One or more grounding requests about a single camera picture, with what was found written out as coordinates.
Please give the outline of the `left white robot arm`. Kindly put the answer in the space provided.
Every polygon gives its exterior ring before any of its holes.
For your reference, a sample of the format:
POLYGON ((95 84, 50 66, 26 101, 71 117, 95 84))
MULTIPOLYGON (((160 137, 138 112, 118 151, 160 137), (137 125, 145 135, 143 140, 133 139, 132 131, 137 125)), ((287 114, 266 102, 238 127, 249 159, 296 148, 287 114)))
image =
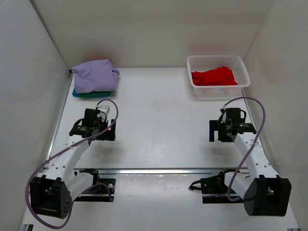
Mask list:
POLYGON ((31 180, 30 203, 35 214, 64 219, 71 212, 75 199, 86 191, 100 188, 97 170, 74 169, 92 141, 116 139, 116 122, 108 120, 109 112, 109 106, 86 109, 84 117, 77 120, 69 132, 67 150, 54 158, 42 176, 31 180))

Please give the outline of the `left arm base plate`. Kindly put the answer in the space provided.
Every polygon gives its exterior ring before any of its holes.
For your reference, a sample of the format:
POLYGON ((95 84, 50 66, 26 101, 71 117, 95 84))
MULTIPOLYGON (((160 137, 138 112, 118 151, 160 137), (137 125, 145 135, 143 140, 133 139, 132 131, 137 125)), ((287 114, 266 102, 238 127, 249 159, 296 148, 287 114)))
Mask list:
POLYGON ((109 176, 99 173, 95 170, 90 173, 93 176, 93 183, 95 187, 87 190, 81 196, 77 197, 77 202, 113 202, 116 178, 115 176, 109 176))

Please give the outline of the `red t-shirt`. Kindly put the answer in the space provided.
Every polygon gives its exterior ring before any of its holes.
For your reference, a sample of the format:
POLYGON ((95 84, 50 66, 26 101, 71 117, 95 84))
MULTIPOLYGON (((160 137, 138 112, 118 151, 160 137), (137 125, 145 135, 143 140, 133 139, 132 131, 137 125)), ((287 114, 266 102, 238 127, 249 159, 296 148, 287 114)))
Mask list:
POLYGON ((193 84, 196 86, 235 86, 233 72, 226 66, 205 72, 191 72, 193 84))

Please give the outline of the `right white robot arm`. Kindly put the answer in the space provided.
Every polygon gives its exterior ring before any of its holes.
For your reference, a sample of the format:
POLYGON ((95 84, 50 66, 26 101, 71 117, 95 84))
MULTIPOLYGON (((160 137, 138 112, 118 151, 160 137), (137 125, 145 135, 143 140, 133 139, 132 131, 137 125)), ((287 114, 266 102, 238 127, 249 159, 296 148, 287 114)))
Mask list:
POLYGON ((257 131, 246 123, 246 112, 240 108, 221 109, 218 120, 209 121, 209 140, 218 133, 220 142, 232 142, 238 148, 250 176, 222 170, 209 178, 200 179, 203 198, 225 196, 240 198, 249 216, 283 217, 287 212, 291 183, 281 178, 267 159, 258 142, 257 131))

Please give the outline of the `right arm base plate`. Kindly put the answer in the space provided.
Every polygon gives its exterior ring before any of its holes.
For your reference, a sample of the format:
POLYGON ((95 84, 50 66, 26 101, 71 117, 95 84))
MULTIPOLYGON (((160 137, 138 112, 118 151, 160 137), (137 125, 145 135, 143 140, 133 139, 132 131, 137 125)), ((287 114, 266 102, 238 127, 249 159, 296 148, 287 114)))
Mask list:
POLYGON ((224 177, 226 173, 234 172, 235 170, 221 170, 216 175, 207 178, 200 178, 190 184, 188 189, 190 191, 201 191, 203 204, 242 204, 243 200, 230 201, 227 198, 228 186, 224 184, 224 177))

